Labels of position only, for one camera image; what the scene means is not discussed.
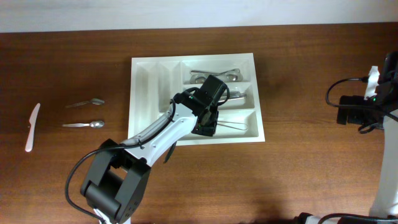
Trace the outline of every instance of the knife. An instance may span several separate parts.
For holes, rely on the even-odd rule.
[[[25,146],[25,151],[27,152],[30,152],[33,149],[33,138],[35,134],[36,118],[37,118],[37,113],[39,112],[39,108],[40,108],[40,103],[37,103],[29,118],[30,131]]]

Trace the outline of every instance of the brown wooden surface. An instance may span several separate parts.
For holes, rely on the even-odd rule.
[[[266,142],[177,147],[152,168],[134,223],[249,223],[300,212],[367,214],[381,170],[381,131],[335,123],[335,81],[362,77],[398,49],[398,24],[0,34],[1,223],[97,223],[66,203],[75,162],[127,138],[131,57],[254,53]],[[362,83],[332,93],[363,95]],[[65,105],[93,97],[104,106]],[[39,111],[35,145],[24,151]],[[63,123],[104,119],[102,129]],[[90,162],[71,183],[72,199]]]

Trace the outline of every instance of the white tray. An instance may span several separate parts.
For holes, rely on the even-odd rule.
[[[144,130],[163,114],[176,93],[201,86],[190,84],[191,70],[224,72],[234,68],[241,70],[243,80],[226,84],[230,91],[245,92],[247,97],[219,106],[218,120],[245,123],[248,129],[240,131],[217,126],[213,137],[189,134],[181,138],[177,145],[265,141],[253,54],[133,58],[128,138]]]

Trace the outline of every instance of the utensil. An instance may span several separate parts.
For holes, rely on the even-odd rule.
[[[91,103],[91,104],[94,104],[94,105],[103,105],[105,103],[105,101],[97,99],[97,98],[92,98],[91,100],[86,100],[86,101],[83,101],[83,102],[79,102],[79,103],[74,103],[72,105],[68,105],[68,106],[66,106],[66,108],[86,105],[88,103]]]
[[[225,124],[220,124],[220,123],[235,124],[235,127],[234,126],[225,125]],[[232,121],[217,121],[217,125],[224,126],[224,127],[227,127],[227,128],[237,129],[237,130],[240,130],[240,131],[245,131],[245,130],[248,129],[248,125],[247,124],[239,123],[239,122],[232,122]]]
[[[245,99],[247,95],[245,93],[241,93],[240,91],[232,91],[229,93],[229,100],[240,100],[240,99]],[[218,101],[219,103],[224,102],[226,99],[226,94],[222,95],[220,100]]]
[[[34,134],[35,134],[37,113],[39,113],[39,109],[40,109],[40,103],[37,103],[35,108],[32,111],[32,114],[30,115],[30,118],[29,118],[30,130],[29,130],[29,135],[27,137],[26,146],[25,146],[26,152],[30,152],[33,149],[33,139],[34,139]]]
[[[92,128],[102,128],[105,125],[104,121],[92,121],[90,124],[76,123],[76,124],[63,124],[62,127],[68,128],[80,128],[80,127],[92,127]]]
[[[209,75],[214,75],[219,77],[220,79],[225,79],[224,81],[226,82],[240,82],[243,79],[241,71],[238,68],[221,73],[206,72],[202,70],[191,70],[190,74],[192,75],[190,79],[191,84],[202,84],[205,82]]]

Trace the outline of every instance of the white background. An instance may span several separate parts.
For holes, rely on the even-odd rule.
[[[398,0],[0,0],[0,32],[398,21]]]

